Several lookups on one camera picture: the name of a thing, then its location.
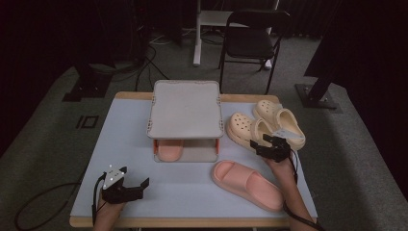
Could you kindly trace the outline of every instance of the pink slide sandal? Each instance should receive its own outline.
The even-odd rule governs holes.
[[[222,189],[264,210],[272,212],[282,210],[282,193],[255,169],[233,161],[220,161],[214,166],[212,177]]]
[[[175,162],[183,152],[183,140],[159,140],[157,157],[163,162]]]

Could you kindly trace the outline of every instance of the footwear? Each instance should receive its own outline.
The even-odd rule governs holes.
[[[159,140],[157,157],[163,162],[175,162],[183,152],[183,140]]]
[[[281,104],[261,100],[254,107],[253,114],[257,118],[263,118],[273,131],[289,134],[282,138],[286,138],[291,149],[299,150],[305,145],[306,138],[297,125],[296,118],[289,109],[284,109]]]
[[[213,181],[222,189],[272,212],[282,209],[283,195],[258,171],[233,161],[221,161],[212,171]]]
[[[273,132],[263,119],[253,119],[242,113],[231,115],[226,130],[232,141],[253,152],[255,149],[250,146],[250,140],[260,145],[270,146],[270,143],[264,141],[262,136],[263,134],[271,136]]]

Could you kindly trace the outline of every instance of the black curtain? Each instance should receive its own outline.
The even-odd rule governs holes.
[[[407,11],[402,1],[343,0],[305,73],[346,88],[405,197]]]

